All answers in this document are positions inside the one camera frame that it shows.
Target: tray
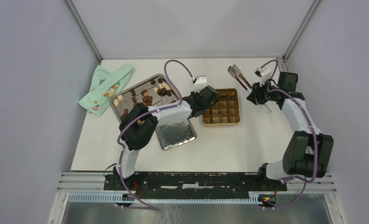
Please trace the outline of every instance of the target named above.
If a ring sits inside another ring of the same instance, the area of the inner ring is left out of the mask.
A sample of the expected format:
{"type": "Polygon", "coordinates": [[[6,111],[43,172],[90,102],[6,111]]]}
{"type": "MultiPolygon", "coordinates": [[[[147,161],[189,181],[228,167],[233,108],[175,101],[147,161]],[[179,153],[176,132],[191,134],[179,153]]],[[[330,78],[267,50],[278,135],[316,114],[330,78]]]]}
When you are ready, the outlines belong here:
{"type": "MultiPolygon", "coordinates": [[[[152,102],[148,103],[147,106],[161,106],[178,101],[179,98],[165,80],[162,74],[157,74],[114,95],[110,99],[110,106],[114,114],[116,114],[117,119],[121,122],[124,116],[132,110],[134,107],[134,102],[132,101],[133,97],[136,98],[137,103],[143,103],[144,90],[147,91],[149,96],[153,97],[152,102]],[[161,94],[161,92],[160,94],[155,93],[154,88],[162,89],[161,87],[170,90],[171,94],[161,94]]],[[[156,134],[161,148],[164,151],[196,139],[195,130],[188,119],[178,120],[177,123],[169,125],[157,126],[156,134]]]]}
{"type": "Polygon", "coordinates": [[[206,127],[237,125],[240,121],[237,90],[216,90],[219,92],[219,102],[206,110],[202,116],[202,124],[206,127]]]}

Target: metal tongs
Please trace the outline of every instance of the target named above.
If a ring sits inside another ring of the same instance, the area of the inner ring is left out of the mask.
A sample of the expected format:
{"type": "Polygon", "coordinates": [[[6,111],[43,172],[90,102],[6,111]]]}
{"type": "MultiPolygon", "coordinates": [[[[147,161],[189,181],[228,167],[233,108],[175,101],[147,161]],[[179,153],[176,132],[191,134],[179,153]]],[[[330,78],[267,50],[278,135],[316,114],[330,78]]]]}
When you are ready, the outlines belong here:
{"type": "Polygon", "coordinates": [[[241,70],[238,68],[236,64],[228,67],[228,73],[236,79],[242,87],[245,88],[245,90],[250,94],[251,93],[251,85],[246,80],[246,78],[243,76],[241,70]]]}

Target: green towel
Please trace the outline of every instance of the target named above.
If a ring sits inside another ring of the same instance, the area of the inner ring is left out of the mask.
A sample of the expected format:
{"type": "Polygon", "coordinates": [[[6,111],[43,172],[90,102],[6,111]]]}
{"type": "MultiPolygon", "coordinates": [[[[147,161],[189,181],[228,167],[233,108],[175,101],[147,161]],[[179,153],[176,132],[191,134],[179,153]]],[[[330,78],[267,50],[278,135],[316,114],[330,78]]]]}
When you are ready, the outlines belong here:
{"type": "Polygon", "coordinates": [[[102,115],[109,107],[110,97],[123,90],[134,71],[135,69],[128,64],[113,73],[98,65],[92,76],[90,92],[78,103],[88,111],[98,116],[102,115]]]}

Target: white wall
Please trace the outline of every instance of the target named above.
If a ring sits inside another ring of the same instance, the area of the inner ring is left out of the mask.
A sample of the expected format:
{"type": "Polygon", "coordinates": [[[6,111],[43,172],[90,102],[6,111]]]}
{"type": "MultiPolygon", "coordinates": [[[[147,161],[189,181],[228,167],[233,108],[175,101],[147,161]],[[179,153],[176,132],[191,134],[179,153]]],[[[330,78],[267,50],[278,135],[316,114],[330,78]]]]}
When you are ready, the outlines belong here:
{"type": "Polygon", "coordinates": [[[0,1],[0,224],[46,223],[96,65],[63,0],[0,1]]]}
{"type": "Polygon", "coordinates": [[[314,121],[334,138],[329,170],[348,223],[369,223],[369,0],[323,1],[289,58],[314,121]]]}
{"type": "Polygon", "coordinates": [[[73,0],[111,58],[283,55],[312,0],[73,0]]]}

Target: white table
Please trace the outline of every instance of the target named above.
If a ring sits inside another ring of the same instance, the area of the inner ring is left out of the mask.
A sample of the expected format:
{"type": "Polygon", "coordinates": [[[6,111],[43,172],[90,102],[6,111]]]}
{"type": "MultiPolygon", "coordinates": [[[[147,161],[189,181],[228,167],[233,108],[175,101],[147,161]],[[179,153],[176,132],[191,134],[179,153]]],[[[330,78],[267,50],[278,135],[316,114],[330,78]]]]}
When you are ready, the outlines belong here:
{"type": "MultiPolygon", "coordinates": [[[[268,102],[273,112],[267,115],[261,106],[246,100],[247,92],[228,73],[236,64],[252,84],[258,82],[254,74],[268,58],[214,58],[181,59],[194,76],[206,75],[208,84],[215,89],[236,88],[239,94],[240,122],[237,126],[204,127],[202,118],[191,122],[197,139],[182,146],[163,151],[156,134],[141,149],[136,163],[137,171],[188,172],[257,172],[265,162],[282,159],[292,137],[285,115],[274,102],[268,102]]],[[[155,74],[164,73],[166,59],[103,60],[102,66],[110,71],[127,63],[135,67],[127,87],[155,74]]],[[[170,63],[168,75],[182,96],[192,90],[188,73],[181,65],[170,63]]],[[[109,107],[101,117],[87,113],[78,141],[71,169],[76,171],[103,171],[117,162],[120,147],[117,144],[119,122],[109,107]]]]}

